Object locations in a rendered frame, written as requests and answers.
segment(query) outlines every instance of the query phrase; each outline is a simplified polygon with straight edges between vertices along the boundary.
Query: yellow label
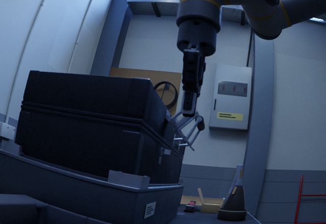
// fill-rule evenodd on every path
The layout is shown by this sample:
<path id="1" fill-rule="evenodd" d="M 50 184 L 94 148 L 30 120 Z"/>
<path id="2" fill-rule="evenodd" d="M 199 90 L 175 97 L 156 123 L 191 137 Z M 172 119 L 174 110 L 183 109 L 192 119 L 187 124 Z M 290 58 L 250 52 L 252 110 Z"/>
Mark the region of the yellow label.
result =
<path id="1" fill-rule="evenodd" d="M 242 121 L 243 114 L 218 112 L 217 118 L 218 119 L 226 119 L 226 120 Z"/>

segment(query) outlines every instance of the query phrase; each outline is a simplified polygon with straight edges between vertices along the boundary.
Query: black case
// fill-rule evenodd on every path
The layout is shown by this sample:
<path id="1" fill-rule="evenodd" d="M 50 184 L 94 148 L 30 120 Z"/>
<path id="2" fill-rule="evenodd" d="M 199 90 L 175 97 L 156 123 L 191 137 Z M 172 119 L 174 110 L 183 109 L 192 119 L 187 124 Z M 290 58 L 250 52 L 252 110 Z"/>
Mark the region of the black case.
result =
<path id="1" fill-rule="evenodd" d="M 177 183 L 184 148 L 173 145 L 166 111 L 148 79 L 31 71 L 15 142 L 29 157 L 75 171 Z"/>

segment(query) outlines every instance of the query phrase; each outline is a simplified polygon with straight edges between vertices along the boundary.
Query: red ladder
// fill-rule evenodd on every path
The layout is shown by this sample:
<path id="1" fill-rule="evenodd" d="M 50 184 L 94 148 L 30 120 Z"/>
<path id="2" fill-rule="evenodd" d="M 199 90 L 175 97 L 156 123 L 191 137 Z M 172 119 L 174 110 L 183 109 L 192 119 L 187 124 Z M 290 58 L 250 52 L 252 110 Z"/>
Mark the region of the red ladder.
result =
<path id="1" fill-rule="evenodd" d="M 304 175 L 302 175 L 302 177 L 301 177 L 300 189 L 299 189 L 299 198 L 297 200 L 297 205 L 296 205 L 294 224 L 296 224 L 297 213 L 299 212 L 299 205 L 300 205 L 301 196 L 326 196 L 326 194 L 301 194 L 303 180 L 304 180 Z M 326 222 L 307 222 L 307 223 L 300 222 L 300 224 L 326 224 Z"/>

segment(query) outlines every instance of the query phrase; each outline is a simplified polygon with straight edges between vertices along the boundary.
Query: white power socket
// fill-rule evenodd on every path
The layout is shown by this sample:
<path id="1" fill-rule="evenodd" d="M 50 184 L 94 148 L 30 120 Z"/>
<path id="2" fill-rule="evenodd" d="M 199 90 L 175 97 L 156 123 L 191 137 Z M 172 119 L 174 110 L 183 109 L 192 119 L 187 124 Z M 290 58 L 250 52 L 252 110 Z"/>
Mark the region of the white power socket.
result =
<path id="1" fill-rule="evenodd" d="M 15 137 L 15 130 L 16 128 L 14 126 L 0 122 L 0 136 L 13 140 Z"/>

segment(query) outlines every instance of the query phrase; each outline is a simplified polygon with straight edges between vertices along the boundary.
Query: open cardboard box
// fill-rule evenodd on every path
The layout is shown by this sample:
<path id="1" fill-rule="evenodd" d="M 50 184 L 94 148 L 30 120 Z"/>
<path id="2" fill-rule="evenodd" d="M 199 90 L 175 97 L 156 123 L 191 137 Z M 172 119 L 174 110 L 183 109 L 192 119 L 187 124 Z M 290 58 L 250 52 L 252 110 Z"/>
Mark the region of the open cardboard box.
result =
<path id="1" fill-rule="evenodd" d="M 197 206 L 201 206 L 200 212 L 207 213 L 218 213 L 220 206 L 223 203 L 223 199 L 214 199 L 214 198 L 204 198 L 202 195 L 202 191 L 198 188 L 199 197 L 193 196 L 182 196 L 181 204 L 188 204 L 190 201 L 196 201 Z"/>

